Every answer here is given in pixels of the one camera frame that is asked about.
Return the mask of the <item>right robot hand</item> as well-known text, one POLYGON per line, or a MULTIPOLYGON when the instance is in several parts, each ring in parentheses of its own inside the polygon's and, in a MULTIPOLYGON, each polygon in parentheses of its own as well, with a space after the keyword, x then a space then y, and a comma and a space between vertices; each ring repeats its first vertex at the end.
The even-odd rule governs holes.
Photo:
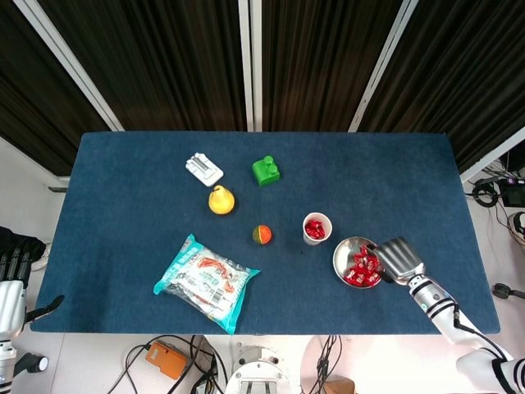
POLYGON ((380 245, 367 245, 366 249, 377 257, 378 273, 388 283, 407 286, 412 278, 425 273, 424 262, 402 236, 380 245))

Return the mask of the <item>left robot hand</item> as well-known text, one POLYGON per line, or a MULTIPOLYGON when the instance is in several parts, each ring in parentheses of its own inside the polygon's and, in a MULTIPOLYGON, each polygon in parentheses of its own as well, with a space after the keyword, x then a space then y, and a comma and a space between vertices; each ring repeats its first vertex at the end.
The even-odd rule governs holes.
POLYGON ((27 323, 52 313, 65 299, 58 295, 49 305, 27 311, 26 290, 39 251, 40 245, 30 238, 0 249, 0 343, 18 336, 27 323))

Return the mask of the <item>round metal plate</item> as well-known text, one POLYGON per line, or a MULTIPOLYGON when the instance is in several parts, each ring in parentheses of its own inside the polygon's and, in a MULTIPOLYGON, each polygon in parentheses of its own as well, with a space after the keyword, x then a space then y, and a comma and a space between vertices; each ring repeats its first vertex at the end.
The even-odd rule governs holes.
POLYGON ((374 286, 358 287, 353 284, 353 281, 347 282, 344 279, 345 271, 349 268, 353 268, 357 272, 357 274, 363 273, 366 276, 370 274, 366 268, 355 267, 354 260, 353 260, 353 256, 359 252, 360 245, 370 245, 370 244, 375 245, 374 242, 370 241, 367 238, 363 238, 359 236, 352 236, 350 238, 344 239, 338 244, 338 246, 336 246, 336 249, 332 257, 332 265, 336 273, 336 276, 345 285, 351 286, 357 289, 369 289, 369 288, 374 287, 374 286))

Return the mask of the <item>white paper cup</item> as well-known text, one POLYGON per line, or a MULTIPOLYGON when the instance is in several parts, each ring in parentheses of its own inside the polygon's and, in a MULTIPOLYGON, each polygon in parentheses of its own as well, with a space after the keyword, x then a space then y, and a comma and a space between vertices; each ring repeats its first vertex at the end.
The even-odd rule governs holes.
POLYGON ((326 241, 331 236, 331 233, 332 233, 331 220, 323 213, 309 213, 303 220, 302 228, 303 228, 303 239, 307 245, 319 245, 323 241, 326 241), (323 224, 324 229, 326 231, 326 237, 324 239, 316 241, 308 237, 307 232, 305 231, 305 225, 309 220, 317 220, 323 224))

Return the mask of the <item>black caster wheel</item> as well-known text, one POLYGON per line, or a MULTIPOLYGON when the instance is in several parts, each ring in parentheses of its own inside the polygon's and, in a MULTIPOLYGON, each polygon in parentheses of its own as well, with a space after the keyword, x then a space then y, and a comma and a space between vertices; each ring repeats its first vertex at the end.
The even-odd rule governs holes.
POLYGON ((16 376, 24 370, 28 373, 40 373, 45 371, 47 367, 48 357, 33 353, 25 353, 17 360, 14 368, 14 375, 16 376))

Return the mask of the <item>small black monitor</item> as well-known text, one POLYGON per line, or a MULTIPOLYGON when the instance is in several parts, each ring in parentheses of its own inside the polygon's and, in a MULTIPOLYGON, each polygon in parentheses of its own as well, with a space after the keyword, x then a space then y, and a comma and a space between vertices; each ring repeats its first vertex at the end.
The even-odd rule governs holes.
POLYGON ((498 181, 500 198, 505 207, 525 208, 525 181, 500 180, 498 181))

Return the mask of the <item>orange green ball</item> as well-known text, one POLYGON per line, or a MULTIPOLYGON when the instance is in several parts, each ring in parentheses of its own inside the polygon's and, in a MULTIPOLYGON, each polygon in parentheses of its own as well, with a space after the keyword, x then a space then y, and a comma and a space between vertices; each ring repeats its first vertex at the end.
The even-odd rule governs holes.
POLYGON ((259 224, 253 229, 252 238, 258 245, 266 245, 272 240, 272 230, 265 224, 259 224))

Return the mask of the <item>brown wooden object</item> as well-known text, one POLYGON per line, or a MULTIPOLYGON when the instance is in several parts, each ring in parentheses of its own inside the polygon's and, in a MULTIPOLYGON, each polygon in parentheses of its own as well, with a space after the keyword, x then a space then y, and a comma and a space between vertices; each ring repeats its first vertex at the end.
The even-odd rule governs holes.
POLYGON ((339 378, 324 383, 324 394, 355 394, 355 383, 349 378, 339 378))

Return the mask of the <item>green toy brick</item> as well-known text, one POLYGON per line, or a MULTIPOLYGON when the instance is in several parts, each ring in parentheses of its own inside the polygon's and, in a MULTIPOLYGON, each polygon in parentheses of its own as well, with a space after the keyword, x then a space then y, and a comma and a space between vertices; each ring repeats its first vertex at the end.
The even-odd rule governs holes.
POLYGON ((271 155, 254 162, 252 171, 259 186, 267 186, 281 179, 280 170, 271 155))

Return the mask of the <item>orange foot pedal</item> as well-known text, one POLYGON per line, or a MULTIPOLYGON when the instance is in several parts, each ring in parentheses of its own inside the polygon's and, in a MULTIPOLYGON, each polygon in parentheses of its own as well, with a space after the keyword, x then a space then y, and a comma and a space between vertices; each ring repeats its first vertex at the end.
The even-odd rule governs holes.
POLYGON ((154 341, 149 346, 145 359, 173 380, 181 377, 189 361, 187 355, 163 341, 154 341))

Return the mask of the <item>blue table cloth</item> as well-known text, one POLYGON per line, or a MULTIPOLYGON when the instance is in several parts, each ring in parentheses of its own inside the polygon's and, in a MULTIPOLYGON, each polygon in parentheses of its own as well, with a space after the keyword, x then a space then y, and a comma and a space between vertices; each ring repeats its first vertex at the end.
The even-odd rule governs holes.
POLYGON ((440 134, 128 131, 80 142, 38 305, 61 306, 36 332, 218 334, 174 295, 153 294, 188 235, 259 274, 247 285, 239 334, 432 334, 406 288, 345 285, 332 255, 350 236, 404 237, 485 334, 500 324, 450 142, 440 134), (206 187, 186 168, 204 153, 223 172, 206 187), (252 164, 271 155, 281 179, 259 186, 252 164), (216 185, 235 196, 217 215, 216 185), (323 213, 331 236, 303 239, 323 213), (266 245, 252 231, 272 230, 266 245))

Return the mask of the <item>white robot torso base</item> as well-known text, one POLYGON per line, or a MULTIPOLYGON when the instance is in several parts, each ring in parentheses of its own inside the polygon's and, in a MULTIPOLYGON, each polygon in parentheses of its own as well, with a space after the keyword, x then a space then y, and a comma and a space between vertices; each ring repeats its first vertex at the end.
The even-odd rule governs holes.
POLYGON ((284 359, 267 347, 239 350, 233 356, 224 394, 292 394, 284 359))

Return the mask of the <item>yellow toy pear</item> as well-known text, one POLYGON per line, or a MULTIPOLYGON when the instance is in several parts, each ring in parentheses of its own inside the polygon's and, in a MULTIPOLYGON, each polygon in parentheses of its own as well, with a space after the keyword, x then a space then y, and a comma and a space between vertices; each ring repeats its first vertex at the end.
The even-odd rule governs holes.
POLYGON ((235 207, 235 196, 226 187, 216 185, 208 197, 208 207, 217 215, 226 215, 235 207))

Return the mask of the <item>teal clear snack bag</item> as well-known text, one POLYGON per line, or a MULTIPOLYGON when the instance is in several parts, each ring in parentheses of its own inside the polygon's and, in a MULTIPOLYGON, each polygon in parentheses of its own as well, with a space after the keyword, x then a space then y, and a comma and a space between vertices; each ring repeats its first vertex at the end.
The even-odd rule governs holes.
POLYGON ((257 269, 246 268, 217 254, 190 234, 154 285, 153 294, 164 292, 180 297, 233 335, 246 287, 258 274, 257 269))

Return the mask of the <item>dark pleated curtain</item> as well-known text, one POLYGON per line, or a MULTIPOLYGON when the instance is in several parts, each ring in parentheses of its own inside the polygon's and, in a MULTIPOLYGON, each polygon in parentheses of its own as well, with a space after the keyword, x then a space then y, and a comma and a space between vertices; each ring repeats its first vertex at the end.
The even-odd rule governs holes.
POLYGON ((11 0, 0 0, 0 137, 56 176, 103 119, 11 0))
POLYGON ((128 131, 245 131, 237 0, 39 0, 128 131))
POLYGON ((265 131, 346 132, 403 0, 262 0, 265 131))
POLYGON ((525 0, 419 0, 359 124, 447 135, 469 169, 525 126, 525 0))

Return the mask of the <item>white plastic clip device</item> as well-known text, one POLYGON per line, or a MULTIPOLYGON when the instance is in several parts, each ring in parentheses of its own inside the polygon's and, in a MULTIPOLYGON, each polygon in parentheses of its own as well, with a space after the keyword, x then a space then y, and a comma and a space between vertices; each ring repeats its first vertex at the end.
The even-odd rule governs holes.
POLYGON ((217 184, 224 172, 204 153, 195 153, 185 163, 185 168, 206 187, 217 184))

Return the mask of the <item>white frame post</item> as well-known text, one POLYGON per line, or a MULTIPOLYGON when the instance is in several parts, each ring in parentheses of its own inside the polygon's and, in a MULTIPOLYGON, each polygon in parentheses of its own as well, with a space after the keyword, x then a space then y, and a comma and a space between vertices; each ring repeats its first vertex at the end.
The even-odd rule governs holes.
POLYGON ((37 0, 11 0, 110 131, 124 131, 117 115, 37 0))
POLYGON ((244 81, 244 99, 247 131, 254 131, 253 82, 250 38, 249 0, 237 0, 240 25, 241 57, 244 81))
POLYGON ((396 14, 396 17, 392 22, 389 33, 386 36, 386 40, 382 46, 381 52, 378 56, 375 66, 372 69, 372 73, 368 79, 366 88, 363 91, 363 95, 358 103, 357 109, 349 124, 349 133, 354 133, 358 131, 363 116, 367 111, 368 105, 370 104, 372 97, 377 90, 377 86, 381 82, 386 68, 390 63, 390 60, 393 54, 395 53, 395 50, 418 4, 419 0, 402 1, 399 10, 396 14))
POLYGON ((263 2, 250 0, 254 130, 263 130, 263 2))
POLYGON ((497 158, 508 153, 516 145, 525 140, 525 126, 516 131, 503 143, 496 146, 492 151, 482 156, 471 167, 460 174, 462 183, 469 181, 473 176, 479 173, 482 169, 494 162, 497 158))

